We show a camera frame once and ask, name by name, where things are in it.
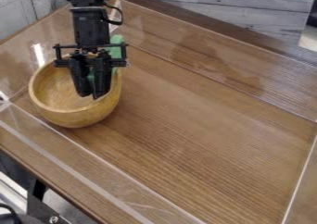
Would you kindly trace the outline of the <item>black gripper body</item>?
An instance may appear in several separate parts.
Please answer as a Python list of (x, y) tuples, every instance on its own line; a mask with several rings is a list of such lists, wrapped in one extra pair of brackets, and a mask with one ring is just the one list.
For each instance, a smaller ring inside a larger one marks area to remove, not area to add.
[(111, 20), (101, 6), (76, 6), (71, 8), (73, 17), (75, 43), (56, 44), (55, 66), (69, 67), (69, 59), (80, 60), (87, 68), (92, 67), (92, 59), (97, 52), (109, 44), (109, 26), (120, 26), (122, 20)]

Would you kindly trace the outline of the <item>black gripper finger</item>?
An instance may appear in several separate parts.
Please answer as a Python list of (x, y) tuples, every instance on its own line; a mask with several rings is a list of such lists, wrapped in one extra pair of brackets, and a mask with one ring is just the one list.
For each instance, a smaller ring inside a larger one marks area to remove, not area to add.
[(81, 97), (88, 96), (92, 93), (92, 88), (88, 80), (89, 69), (80, 60), (71, 58), (69, 71), (77, 95)]
[(99, 57), (93, 60), (92, 65), (93, 83), (92, 83), (92, 97), (97, 99), (109, 91), (111, 85), (111, 67), (108, 60)]

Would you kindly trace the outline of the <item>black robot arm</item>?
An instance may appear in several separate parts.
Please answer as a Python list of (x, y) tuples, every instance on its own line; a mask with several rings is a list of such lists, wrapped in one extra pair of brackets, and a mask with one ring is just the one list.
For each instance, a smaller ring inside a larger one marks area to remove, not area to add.
[(67, 1), (72, 4), (75, 44), (53, 46), (55, 66), (71, 71), (76, 93), (97, 99), (109, 91), (115, 69), (127, 66), (124, 37), (109, 35), (109, 26), (120, 26), (123, 21), (108, 18), (107, 7), (123, 11), (107, 0)]

